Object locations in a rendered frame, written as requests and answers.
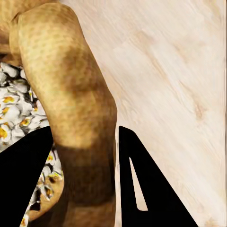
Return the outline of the popcorn bag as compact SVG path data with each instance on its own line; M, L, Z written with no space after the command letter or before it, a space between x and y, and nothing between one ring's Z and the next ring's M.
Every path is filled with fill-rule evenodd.
M22 66L51 128L62 177L27 227L114 227L117 106L74 10L60 0L0 0L0 64Z

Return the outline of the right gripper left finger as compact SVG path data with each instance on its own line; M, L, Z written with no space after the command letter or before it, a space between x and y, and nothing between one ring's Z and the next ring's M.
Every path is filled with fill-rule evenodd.
M0 153L0 227L19 227L54 146L50 126L27 133Z

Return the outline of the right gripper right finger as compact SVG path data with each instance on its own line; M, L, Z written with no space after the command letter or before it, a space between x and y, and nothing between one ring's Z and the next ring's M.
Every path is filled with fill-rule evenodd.
M122 227L198 227L137 134L119 126ZM130 158L148 210L137 208Z

